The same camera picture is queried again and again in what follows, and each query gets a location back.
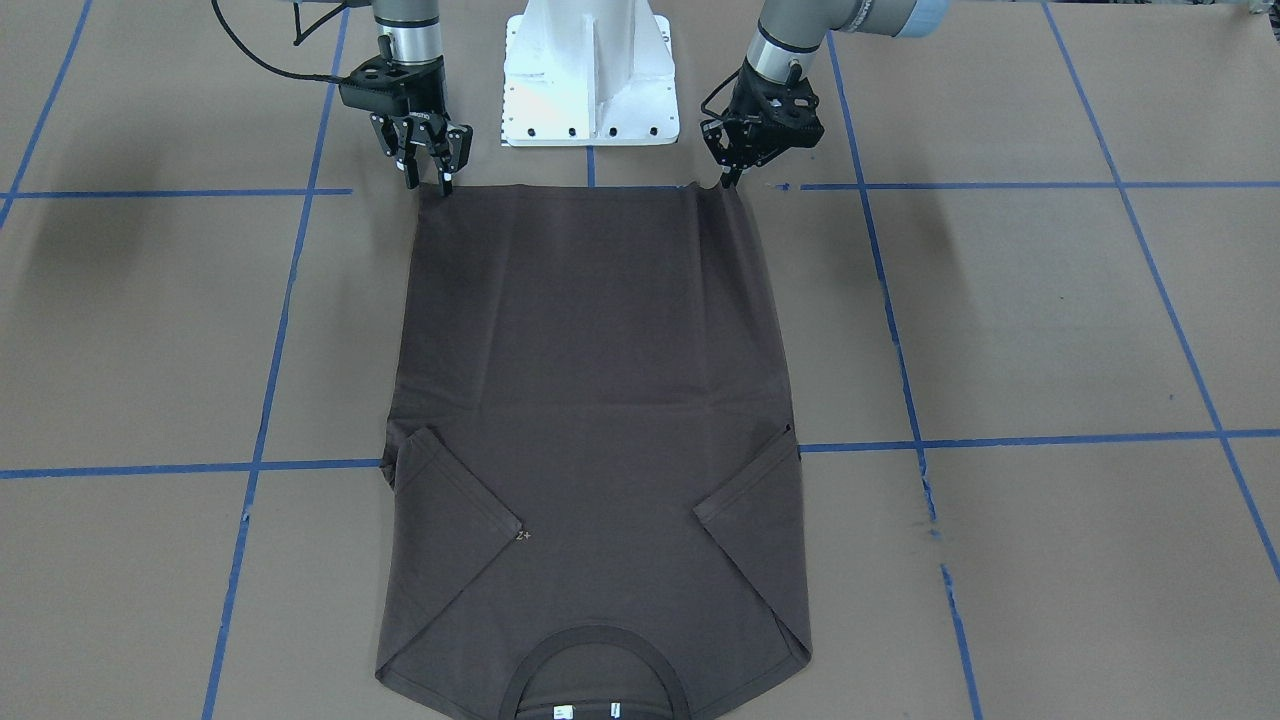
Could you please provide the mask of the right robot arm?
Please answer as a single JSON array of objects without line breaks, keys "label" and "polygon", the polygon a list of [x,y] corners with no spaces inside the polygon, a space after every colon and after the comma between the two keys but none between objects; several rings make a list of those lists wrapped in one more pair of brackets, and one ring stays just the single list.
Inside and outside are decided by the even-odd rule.
[{"label": "right robot arm", "polygon": [[448,113],[443,28],[438,1],[367,1],[378,27],[378,55],[339,82],[342,102],[367,113],[381,152],[408,190],[421,184],[417,151],[436,168],[447,197],[466,167],[474,128]]}]

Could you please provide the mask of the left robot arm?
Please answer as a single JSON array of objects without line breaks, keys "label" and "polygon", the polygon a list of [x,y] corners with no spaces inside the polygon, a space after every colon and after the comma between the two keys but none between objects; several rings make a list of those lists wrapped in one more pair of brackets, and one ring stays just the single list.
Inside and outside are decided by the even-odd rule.
[{"label": "left robot arm", "polygon": [[763,3],[739,69],[700,105],[701,137],[721,168],[721,186],[732,188],[746,170],[820,142],[826,128],[809,70],[827,35],[920,38],[941,26],[948,8],[947,1]]}]

